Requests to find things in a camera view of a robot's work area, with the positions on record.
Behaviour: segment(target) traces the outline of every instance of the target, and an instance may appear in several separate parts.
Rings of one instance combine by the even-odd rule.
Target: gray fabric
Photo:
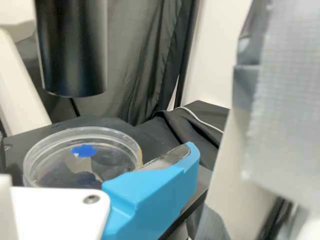
[[[136,125],[166,109],[182,58],[191,0],[108,1],[108,89],[75,99],[82,116]]]
[[[203,206],[195,240],[231,240],[220,215],[206,204]]]

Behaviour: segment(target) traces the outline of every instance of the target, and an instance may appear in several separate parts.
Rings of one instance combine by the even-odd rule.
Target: metal rod
[[[188,27],[186,32],[186,40],[184,43],[184,49],[183,49],[183,55],[182,55],[182,61],[179,71],[179,78],[178,83],[176,87],[176,94],[175,94],[175,100],[174,100],[174,108],[181,106],[183,91],[185,87],[185,81],[186,81],[186,75],[187,75],[187,69],[188,69],[188,63],[189,63],[189,57],[192,47],[192,41],[194,38],[194,32],[195,32],[195,26],[197,21],[197,15],[198,15],[198,9],[199,9],[199,0],[192,0],[191,3],[191,9],[190,9],[190,16],[188,21]]]

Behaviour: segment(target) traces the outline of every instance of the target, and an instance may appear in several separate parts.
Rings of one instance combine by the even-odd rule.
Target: petri dish
[[[127,134],[96,126],[69,128],[36,143],[23,161],[27,187],[94,188],[141,167],[142,151]]]

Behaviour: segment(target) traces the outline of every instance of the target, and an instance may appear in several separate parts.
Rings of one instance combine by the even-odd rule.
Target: white wall
[[[237,39],[252,0],[200,0],[182,105],[230,108]]]

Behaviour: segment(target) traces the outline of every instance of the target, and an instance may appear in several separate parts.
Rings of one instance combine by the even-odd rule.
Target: white panel
[[[9,34],[0,28],[0,118],[8,136],[51,124]]]
[[[232,105],[238,36],[252,0],[200,0],[182,105]]]
[[[110,211],[95,189],[12,187],[11,195],[21,240],[98,240]],[[99,200],[86,204],[88,196]]]
[[[33,0],[0,0],[0,28],[16,43],[36,30]]]
[[[277,197],[242,180],[248,121],[248,112],[230,110],[205,200],[220,214],[233,240],[256,239]]]
[[[10,175],[0,174],[0,239],[18,240],[10,194],[11,185]]]

